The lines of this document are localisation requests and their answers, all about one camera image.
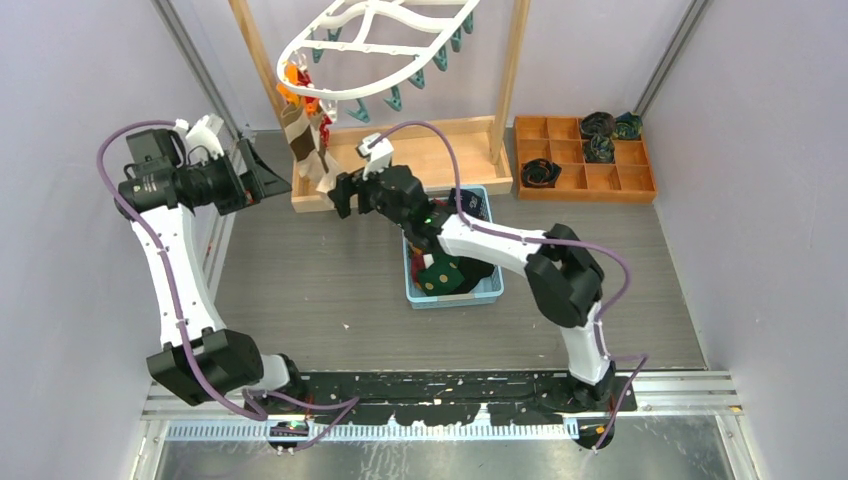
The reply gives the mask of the rolled dark sock right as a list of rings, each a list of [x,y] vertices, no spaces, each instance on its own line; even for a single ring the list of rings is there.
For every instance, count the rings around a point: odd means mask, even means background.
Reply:
[[[642,137],[643,120],[634,112],[625,112],[615,118],[613,138],[621,141],[639,141]]]

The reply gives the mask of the rolled dark sock left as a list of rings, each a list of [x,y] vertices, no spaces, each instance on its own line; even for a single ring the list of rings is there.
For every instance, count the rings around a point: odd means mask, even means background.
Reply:
[[[546,158],[536,158],[521,166],[521,184],[525,188],[554,188],[562,167]]]

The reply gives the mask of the rolled dark sock top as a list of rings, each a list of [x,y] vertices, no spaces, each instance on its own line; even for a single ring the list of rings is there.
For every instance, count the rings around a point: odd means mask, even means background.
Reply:
[[[582,139],[611,138],[616,129],[616,117],[608,112],[593,112],[579,121],[578,128]]]

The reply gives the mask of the beige brown-cuffed sock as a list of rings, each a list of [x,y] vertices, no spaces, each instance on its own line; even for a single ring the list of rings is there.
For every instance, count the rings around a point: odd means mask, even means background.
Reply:
[[[326,146],[316,149],[310,156],[310,181],[319,195],[327,194],[336,187],[336,178],[342,170]]]
[[[319,155],[318,133],[303,106],[287,103],[281,116],[284,133],[300,177],[319,183],[326,174]]]

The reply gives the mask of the rolled dark sock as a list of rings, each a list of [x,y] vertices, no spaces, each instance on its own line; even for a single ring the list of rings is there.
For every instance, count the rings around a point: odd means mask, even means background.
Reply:
[[[521,184],[525,188],[554,188],[562,167],[546,158],[536,158],[521,166]]]
[[[616,129],[616,117],[608,112],[593,112],[579,121],[578,128],[582,139],[611,138]]]
[[[583,143],[584,160],[589,164],[614,164],[615,144],[607,136],[593,135]]]
[[[621,141],[639,141],[642,137],[643,120],[634,112],[625,112],[615,118],[613,138]]]

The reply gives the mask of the navy sock with white cuff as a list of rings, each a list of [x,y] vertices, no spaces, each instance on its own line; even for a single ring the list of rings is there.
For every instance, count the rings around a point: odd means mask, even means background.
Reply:
[[[472,189],[451,189],[447,197],[447,204],[455,211],[462,210],[466,216],[471,216],[480,220],[487,220],[488,206],[483,196],[476,193]]]

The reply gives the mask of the green dotted sock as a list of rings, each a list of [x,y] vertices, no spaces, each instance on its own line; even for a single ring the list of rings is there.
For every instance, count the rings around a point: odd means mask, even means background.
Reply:
[[[423,254],[412,257],[411,275],[414,284],[426,296],[452,295],[463,277],[458,270],[459,258]]]

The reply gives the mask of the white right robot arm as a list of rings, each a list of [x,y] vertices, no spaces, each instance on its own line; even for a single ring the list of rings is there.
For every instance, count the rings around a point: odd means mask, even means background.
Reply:
[[[524,277],[538,310],[562,334],[574,403],[591,411],[610,398],[615,364],[600,351],[594,326],[605,274],[571,228],[556,224],[547,231],[520,230],[467,217],[459,205],[431,199],[405,165],[371,175],[342,173],[328,197],[342,218],[356,202],[360,213],[380,213],[418,248]]]

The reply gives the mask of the white round clip hanger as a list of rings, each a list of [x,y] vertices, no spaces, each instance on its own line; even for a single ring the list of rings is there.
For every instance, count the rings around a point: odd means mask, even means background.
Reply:
[[[360,100],[424,73],[445,72],[449,54],[474,31],[476,1],[333,1],[283,48],[275,67],[279,85],[293,94],[332,101]],[[361,86],[331,89],[298,84],[288,74],[304,69],[308,54],[358,54],[402,58],[400,67]]]

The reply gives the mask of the red snowflake sock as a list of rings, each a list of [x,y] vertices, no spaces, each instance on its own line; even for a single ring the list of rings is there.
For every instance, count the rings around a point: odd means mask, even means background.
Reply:
[[[311,76],[309,75],[306,67],[296,68],[296,84],[304,87],[313,85]],[[325,111],[322,100],[317,97],[304,95],[300,95],[299,100],[310,121],[318,128],[320,146],[327,147],[330,138],[329,125],[333,122],[333,120]]]

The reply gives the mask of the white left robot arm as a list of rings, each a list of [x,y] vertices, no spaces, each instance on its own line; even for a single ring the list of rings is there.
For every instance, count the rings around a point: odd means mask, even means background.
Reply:
[[[146,360],[151,377],[190,406],[234,390],[268,394],[280,412],[298,412],[307,386],[284,354],[263,354],[247,334],[229,329],[218,313],[194,242],[196,209],[222,216],[288,193],[253,144],[236,142],[238,172],[212,134],[180,136],[149,128],[126,138],[132,163],[115,190],[147,257],[160,313],[160,352]]]

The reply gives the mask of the rolled dark sock middle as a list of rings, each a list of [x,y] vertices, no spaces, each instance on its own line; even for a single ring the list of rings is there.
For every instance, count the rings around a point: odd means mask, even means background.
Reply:
[[[593,135],[583,143],[584,160],[589,164],[614,164],[615,144],[607,136]]]

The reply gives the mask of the light blue plastic basket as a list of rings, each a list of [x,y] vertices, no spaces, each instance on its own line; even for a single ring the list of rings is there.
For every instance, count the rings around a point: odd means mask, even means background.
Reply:
[[[405,295],[414,309],[478,306],[504,292],[503,271],[466,257],[424,250],[402,239]]]

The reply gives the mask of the orange wooden compartment tray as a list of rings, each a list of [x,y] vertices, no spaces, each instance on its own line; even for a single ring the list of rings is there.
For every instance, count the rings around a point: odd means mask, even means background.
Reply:
[[[514,121],[516,190],[521,200],[580,201],[650,204],[658,194],[644,140],[614,139],[614,164],[584,160],[580,117],[517,116]],[[562,167],[554,188],[525,188],[521,166],[546,158]]]

